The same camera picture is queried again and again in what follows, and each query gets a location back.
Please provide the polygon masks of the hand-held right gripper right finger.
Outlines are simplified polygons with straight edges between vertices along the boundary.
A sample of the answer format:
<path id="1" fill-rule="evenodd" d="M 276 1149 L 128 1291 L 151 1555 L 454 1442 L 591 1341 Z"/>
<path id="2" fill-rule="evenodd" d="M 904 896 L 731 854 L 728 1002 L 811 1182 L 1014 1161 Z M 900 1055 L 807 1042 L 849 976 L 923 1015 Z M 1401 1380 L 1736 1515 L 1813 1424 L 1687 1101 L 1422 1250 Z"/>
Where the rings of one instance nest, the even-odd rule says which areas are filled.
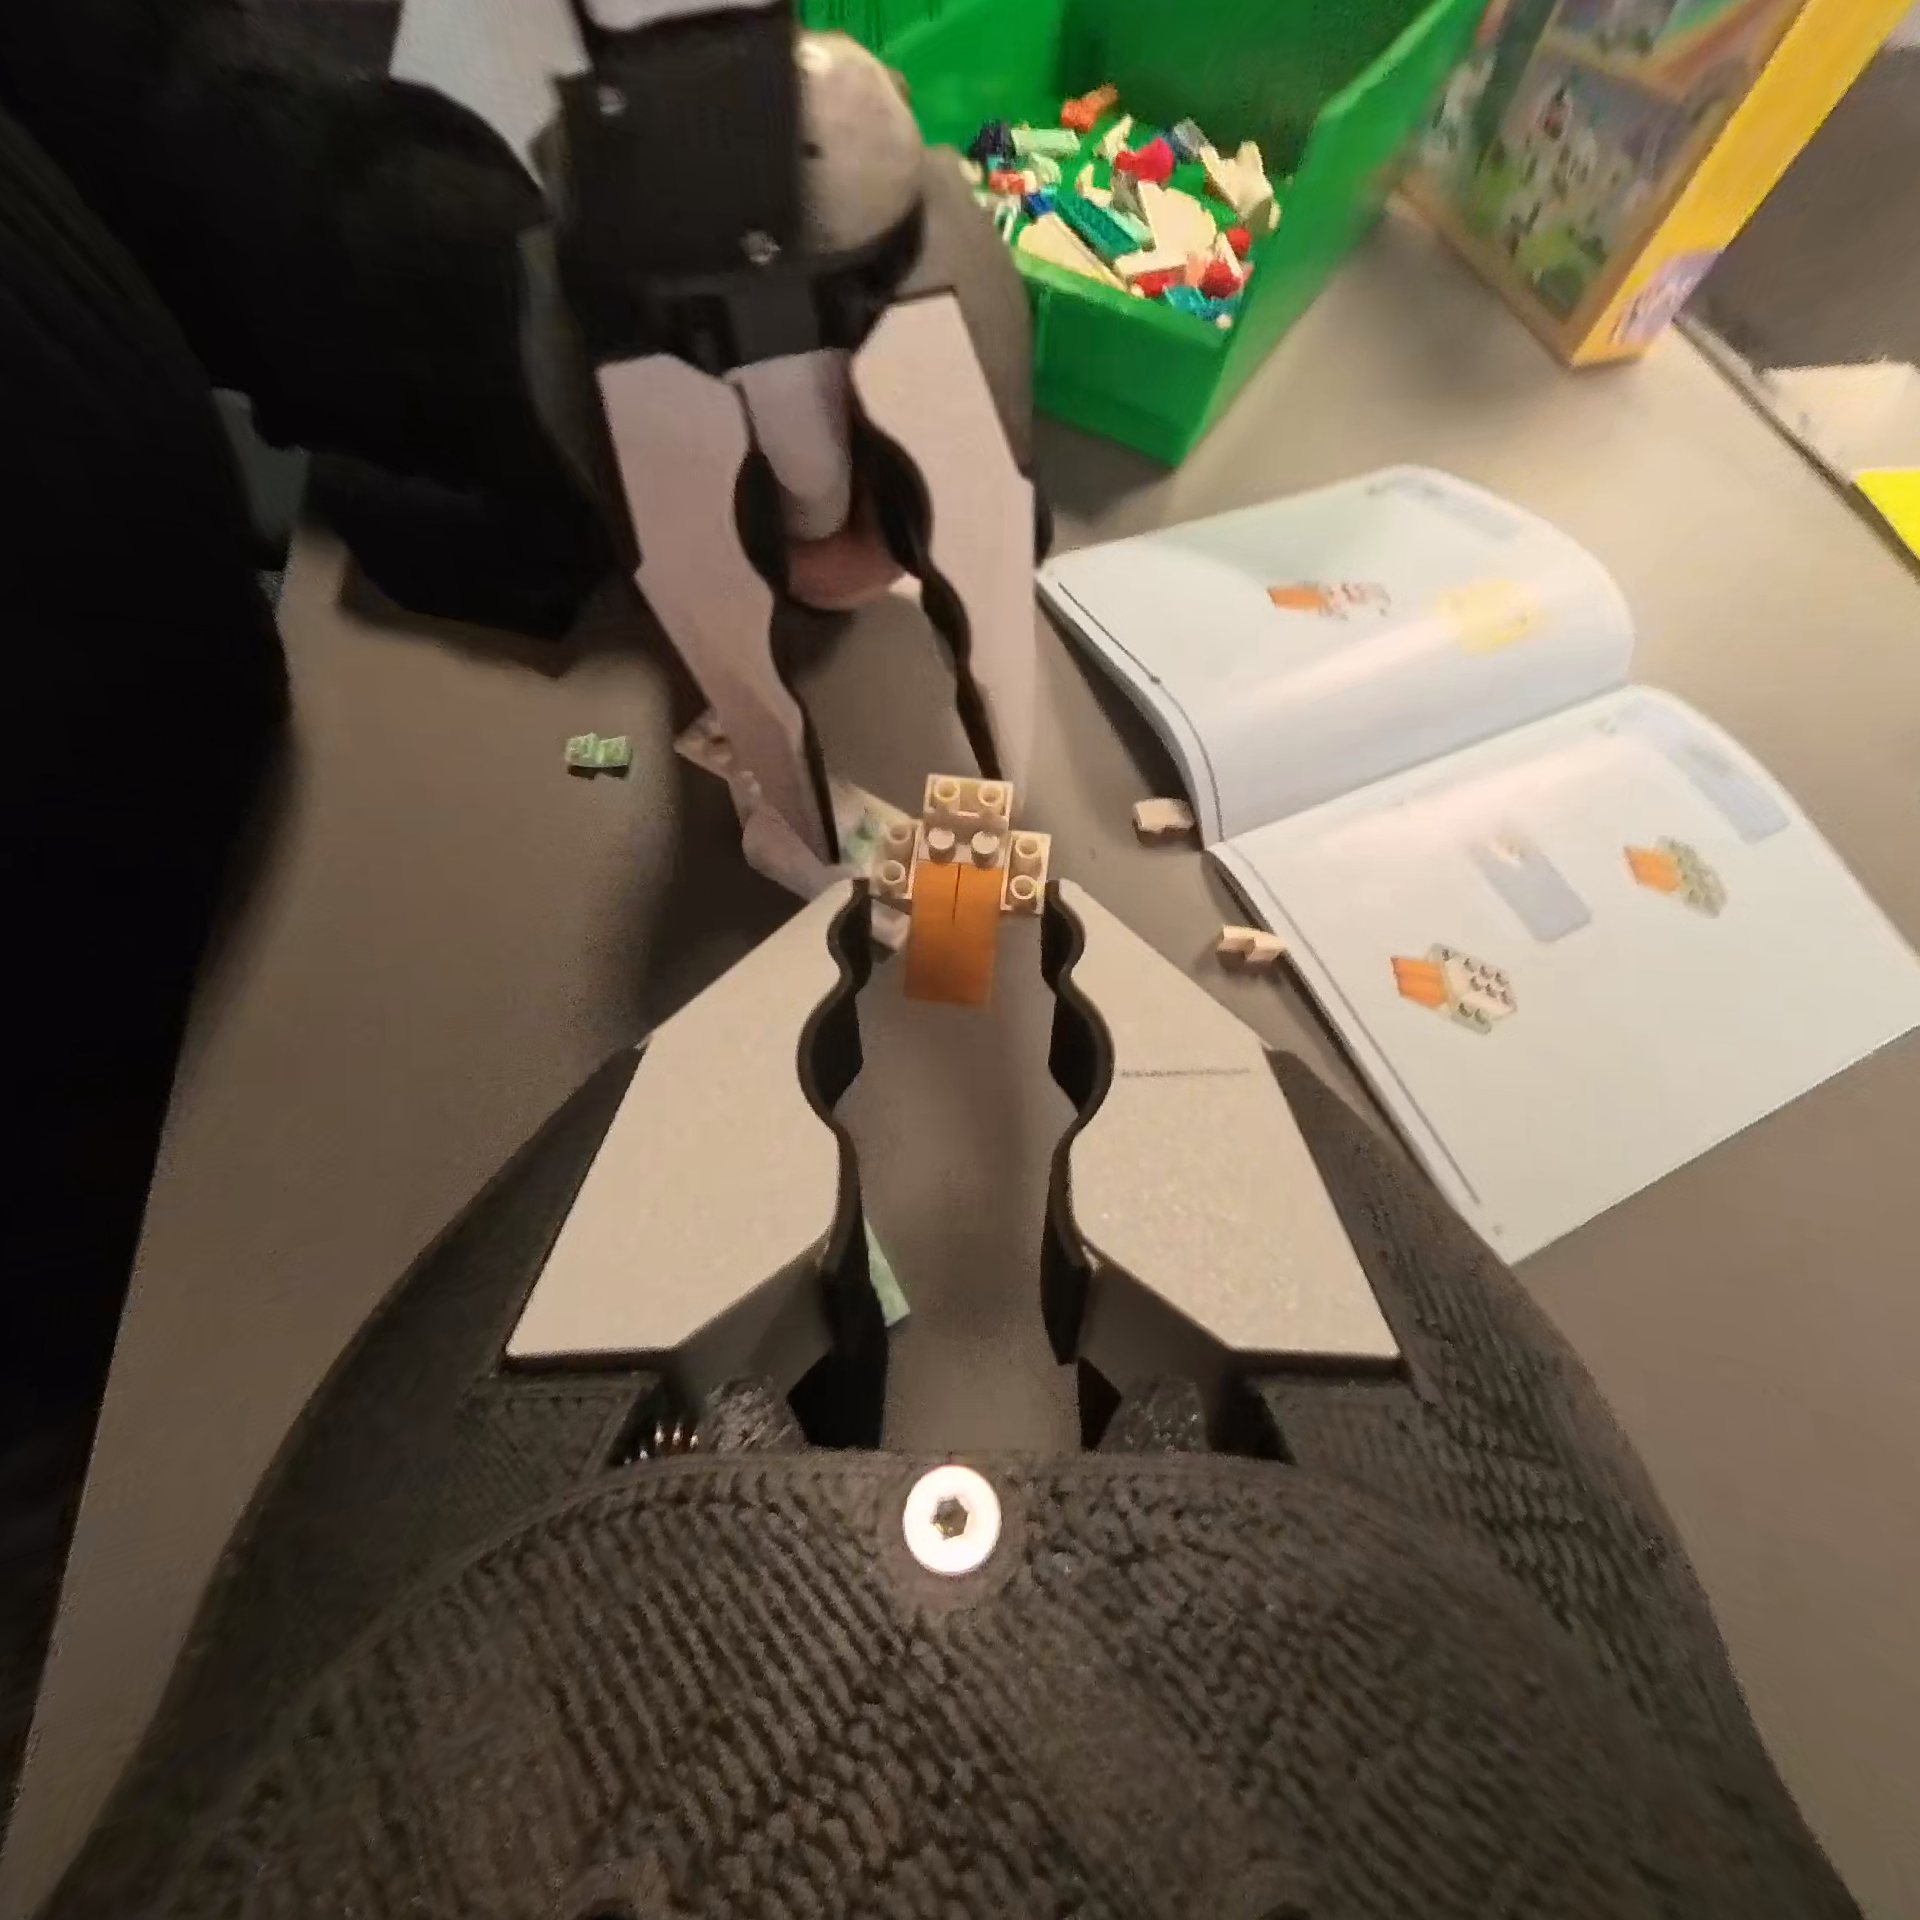
<path id="1" fill-rule="evenodd" d="M 1259 1036 L 1075 883 L 1046 888 L 1040 978 L 1071 1104 L 1040 1319 L 1079 1442 L 1162 1389 L 1218 1442 L 1263 1379 L 1404 1379 Z"/>

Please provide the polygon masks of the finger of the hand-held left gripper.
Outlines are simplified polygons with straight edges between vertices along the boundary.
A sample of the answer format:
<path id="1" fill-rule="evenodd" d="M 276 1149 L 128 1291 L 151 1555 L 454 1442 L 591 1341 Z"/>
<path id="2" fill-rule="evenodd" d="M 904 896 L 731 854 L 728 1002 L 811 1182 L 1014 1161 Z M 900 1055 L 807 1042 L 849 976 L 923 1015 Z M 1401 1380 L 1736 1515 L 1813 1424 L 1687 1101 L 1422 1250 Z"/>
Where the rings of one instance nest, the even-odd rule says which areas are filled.
<path id="1" fill-rule="evenodd" d="M 1009 443 L 954 290 L 899 301 L 851 353 L 867 503 L 954 673 L 976 766 L 1033 781 L 1038 492 Z"/>
<path id="2" fill-rule="evenodd" d="M 638 542 L 638 590 L 754 773 L 764 802 L 829 854 L 836 841 L 818 755 L 774 647 L 778 587 L 747 546 L 758 469 L 747 411 L 731 381 L 675 356 L 598 369 Z"/>

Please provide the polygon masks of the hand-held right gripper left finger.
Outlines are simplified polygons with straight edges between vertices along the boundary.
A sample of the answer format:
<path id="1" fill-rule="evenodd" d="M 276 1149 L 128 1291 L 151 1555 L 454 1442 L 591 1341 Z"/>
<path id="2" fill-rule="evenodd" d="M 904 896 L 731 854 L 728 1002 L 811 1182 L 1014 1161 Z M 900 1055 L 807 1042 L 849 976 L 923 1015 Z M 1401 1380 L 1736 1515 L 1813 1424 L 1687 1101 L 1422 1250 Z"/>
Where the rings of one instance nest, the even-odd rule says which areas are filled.
<path id="1" fill-rule="evenodd" d="M 831 883 L 638 1045 L 509 1372 L 651 1372 L 683 1406 L 762 1379 L 800 1393 L 817 1442 L 877 1442 L 889 1330 L 836 1117 L 867 924 L 867 885 Z"/>

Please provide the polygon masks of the green plastic bin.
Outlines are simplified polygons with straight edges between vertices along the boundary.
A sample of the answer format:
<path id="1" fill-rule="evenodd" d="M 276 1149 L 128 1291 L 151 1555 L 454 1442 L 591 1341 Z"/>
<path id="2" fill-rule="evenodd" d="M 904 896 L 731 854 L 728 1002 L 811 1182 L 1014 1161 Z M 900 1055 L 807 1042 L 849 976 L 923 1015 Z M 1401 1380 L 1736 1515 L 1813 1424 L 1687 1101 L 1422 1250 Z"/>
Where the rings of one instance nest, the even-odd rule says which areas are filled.
<path id="1" fill-rule="evenodd" d="M 1475 4 L 800 4 L 904 74 L 923 137 L 1056 122 L 1118 86 L 1137 131 L 1254 140 L 1280 221 L 1251 251 L 1233 325 L 1023 266 L 1038 411 L 1179 465 L 1378 225 Z"/>

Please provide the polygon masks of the white lego piece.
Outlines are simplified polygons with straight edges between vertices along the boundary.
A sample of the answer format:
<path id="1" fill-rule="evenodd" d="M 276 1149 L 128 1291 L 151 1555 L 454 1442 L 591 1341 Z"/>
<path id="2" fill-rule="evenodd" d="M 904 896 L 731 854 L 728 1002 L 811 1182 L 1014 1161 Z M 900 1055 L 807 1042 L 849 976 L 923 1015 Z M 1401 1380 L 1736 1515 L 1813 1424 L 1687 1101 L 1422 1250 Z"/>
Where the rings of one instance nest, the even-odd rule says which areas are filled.
<path id="1" fill-rule="evenodd" d="M 696 772 L 721 781 L 740 830 L 740 851 L 758 874 L 804 901 L 844 877 L 844 870 L 836 859 L 836 841 L 829 845 L 829 854 L 811 851 L 800 834 L 764 802 L 754 773 L 736 764 L 731 742 L 713 710 L 697 712 L 697 719 L 675 736 L 672 750 Z"/>

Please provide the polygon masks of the white and orange lego assembly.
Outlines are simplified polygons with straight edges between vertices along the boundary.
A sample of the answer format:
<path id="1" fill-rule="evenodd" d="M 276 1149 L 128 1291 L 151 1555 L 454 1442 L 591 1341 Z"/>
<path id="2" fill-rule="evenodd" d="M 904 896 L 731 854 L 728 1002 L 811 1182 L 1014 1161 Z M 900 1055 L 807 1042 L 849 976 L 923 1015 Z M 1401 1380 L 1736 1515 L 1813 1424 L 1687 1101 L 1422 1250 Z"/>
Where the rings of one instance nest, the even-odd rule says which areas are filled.
<path id="1" fill-rule="evenodd" d="M 978 1009 L 999 927 L 1038 916 L 1050 835 L 1020 824 L 1020 789 L 999 778 L 923 781 L 922 813 L 884 818 L 867 862 L 877 903 L 904 913 L 904 997 Z"/>

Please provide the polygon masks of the pile of loose lego pieces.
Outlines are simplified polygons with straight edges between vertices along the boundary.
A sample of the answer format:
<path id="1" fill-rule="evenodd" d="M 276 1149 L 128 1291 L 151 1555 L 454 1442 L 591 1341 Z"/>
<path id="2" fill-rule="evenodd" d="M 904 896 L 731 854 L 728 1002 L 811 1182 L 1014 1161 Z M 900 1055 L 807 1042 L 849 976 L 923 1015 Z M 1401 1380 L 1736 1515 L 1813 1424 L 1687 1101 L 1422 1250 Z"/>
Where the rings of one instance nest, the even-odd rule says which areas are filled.
<path id="1" fill-rule="evenodd" d="M 1284 221 L 1284 183 L 1254 140 L 1223 149 L 1190 119 L 1137 119 L 1112 81 L 1056 119 L 976 123 L 955 169 L 1020 259 L 1212 333 L 1233 330 Z"/>

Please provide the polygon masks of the yellow lego set box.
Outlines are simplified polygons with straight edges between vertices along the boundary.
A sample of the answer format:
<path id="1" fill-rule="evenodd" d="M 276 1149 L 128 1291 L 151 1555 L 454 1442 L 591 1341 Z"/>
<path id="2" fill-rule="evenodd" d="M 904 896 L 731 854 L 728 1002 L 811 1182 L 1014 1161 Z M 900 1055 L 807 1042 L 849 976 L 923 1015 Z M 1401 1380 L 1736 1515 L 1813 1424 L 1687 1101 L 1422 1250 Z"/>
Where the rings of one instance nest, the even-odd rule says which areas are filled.
<path id="1" fill-rule="evenodd" d="M 1906 4 L 1487 4 L 1404 201 L 1567 369 L 1637 362 Z"/>

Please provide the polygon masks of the person's left hand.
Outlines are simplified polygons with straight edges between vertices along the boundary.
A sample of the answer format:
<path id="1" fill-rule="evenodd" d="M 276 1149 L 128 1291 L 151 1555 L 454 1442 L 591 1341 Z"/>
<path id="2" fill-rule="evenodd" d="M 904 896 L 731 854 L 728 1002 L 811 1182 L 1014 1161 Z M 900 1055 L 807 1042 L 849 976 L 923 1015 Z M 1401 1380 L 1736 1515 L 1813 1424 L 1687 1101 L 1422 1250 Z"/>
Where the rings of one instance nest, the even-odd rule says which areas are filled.
<path id="1" fill-rule="evenodd" d="M 900 579 L 904 565 L 865 510 L 851 513 L 831 537 L 785 540 L 785 594 L 807 611 L 860 611 L 892 594 Z"/>

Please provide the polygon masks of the open instruction booklet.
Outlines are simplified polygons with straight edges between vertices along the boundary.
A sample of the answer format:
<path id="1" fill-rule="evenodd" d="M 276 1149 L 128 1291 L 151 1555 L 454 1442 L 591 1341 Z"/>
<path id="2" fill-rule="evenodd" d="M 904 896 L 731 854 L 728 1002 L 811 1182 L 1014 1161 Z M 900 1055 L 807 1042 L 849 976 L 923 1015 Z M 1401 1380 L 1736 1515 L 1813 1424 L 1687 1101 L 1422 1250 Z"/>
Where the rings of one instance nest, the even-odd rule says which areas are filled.
<path id="1" fill-rule="evenodd" d="M 1038 598 L 1427 1174 L 1528 1256 L 1915 1031 L 1915 952 L 1617 579 L 1438 466 L 1050 559 Z"/>

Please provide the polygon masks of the dark grey folded panel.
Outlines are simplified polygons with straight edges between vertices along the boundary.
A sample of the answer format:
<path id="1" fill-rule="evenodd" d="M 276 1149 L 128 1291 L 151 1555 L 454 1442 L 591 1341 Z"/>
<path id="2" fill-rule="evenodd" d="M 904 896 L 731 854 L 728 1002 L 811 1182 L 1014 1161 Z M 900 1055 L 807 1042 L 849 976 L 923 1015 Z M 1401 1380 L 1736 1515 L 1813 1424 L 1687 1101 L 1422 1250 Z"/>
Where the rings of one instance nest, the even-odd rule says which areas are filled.
<path id="1" fill-rule="evenodd" d="M 1915 367 L 1915 48 L 1876 52 L 1687 303 L 1752 369 Z"/>

